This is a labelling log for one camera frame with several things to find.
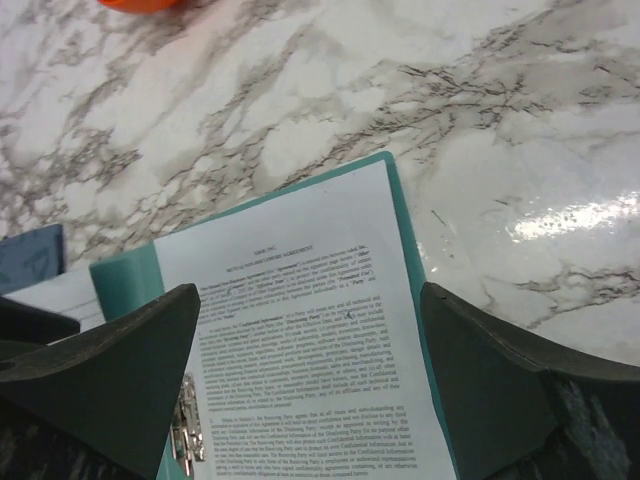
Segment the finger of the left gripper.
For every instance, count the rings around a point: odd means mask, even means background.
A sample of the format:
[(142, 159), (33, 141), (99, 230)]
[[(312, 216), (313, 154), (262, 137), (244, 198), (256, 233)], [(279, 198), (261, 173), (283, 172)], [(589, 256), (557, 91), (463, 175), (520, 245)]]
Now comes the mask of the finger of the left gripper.
[(1, 341), (47, 345), (80, 332), (80, 323), (64, 315), (1, 297)]

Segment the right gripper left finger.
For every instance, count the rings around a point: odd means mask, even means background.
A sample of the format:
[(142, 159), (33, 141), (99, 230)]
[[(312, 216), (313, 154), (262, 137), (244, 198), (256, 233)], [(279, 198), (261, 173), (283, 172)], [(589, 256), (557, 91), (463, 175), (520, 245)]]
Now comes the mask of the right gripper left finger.
[(199, 310), (184, 284), (47, 345), (1, 341), (2, 478), (155, 478)]

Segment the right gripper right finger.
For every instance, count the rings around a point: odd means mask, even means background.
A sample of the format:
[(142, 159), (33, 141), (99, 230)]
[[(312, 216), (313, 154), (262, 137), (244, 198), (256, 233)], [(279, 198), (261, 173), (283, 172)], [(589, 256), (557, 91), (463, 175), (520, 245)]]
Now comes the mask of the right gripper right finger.
[(438, 413), (461, 479), (636, 479), (639, 369), (421, 290)]

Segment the printed paper sheet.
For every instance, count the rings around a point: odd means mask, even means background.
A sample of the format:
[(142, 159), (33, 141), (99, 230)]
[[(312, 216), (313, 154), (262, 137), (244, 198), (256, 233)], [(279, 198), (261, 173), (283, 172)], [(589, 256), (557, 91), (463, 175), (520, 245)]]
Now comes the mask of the printed paper sheet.
[(72, 270), (50, 280), (12, 292), (11, 300), (77, 320), (80, 331), (105, 323), (88, 268)]

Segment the metal folder clip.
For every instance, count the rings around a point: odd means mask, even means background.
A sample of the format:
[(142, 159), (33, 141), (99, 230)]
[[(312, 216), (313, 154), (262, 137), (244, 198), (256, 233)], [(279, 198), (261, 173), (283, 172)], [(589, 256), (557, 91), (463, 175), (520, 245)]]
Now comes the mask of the metal folder clip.
[(191, 373), (185, 373), (181, 382), (171, 421), (170, 441), (172, 455), (179, 467), (187, 478), (194, 479), (194, 465), (205, 462), (206, 453)]

